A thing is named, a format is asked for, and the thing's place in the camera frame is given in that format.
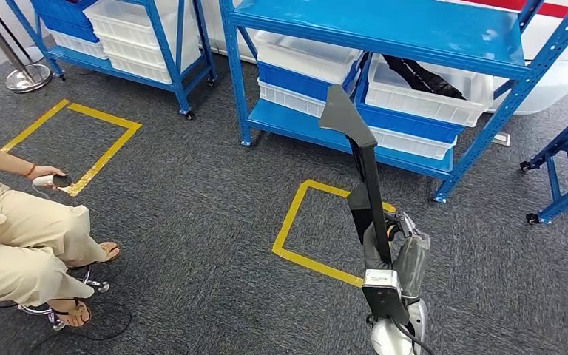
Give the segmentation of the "person's left hand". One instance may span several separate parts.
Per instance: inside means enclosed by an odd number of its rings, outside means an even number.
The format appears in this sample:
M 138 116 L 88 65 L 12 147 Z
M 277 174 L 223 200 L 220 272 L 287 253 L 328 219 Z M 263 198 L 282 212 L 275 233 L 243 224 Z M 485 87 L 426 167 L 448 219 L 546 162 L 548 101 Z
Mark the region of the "person's left hand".
M 47 175 L 66 176 L 64 172 L 54 166 L 37 166 L 33 165 L 32 169 L 24 176 L 28 180 L 34 180 Z

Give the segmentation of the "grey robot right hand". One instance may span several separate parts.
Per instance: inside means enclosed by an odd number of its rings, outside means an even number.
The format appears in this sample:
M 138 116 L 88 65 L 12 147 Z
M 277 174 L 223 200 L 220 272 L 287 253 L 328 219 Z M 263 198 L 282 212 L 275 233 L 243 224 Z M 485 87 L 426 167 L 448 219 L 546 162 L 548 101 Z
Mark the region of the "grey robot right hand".
M 387 230 L 377 241 L 374 225 L 370 224 L 362 234 L 362 247 L 366 269 L 394 270 L 397 272 L 402 296 L 418 299 L 430 251 L 430 236 L 416 228 L 416 224 L 404 212 L 385 213 Z M 378 247 L 387 245 L 395 234 L 402 234 L 404 242 L 397 258 L 392 262 L 382 260 Z

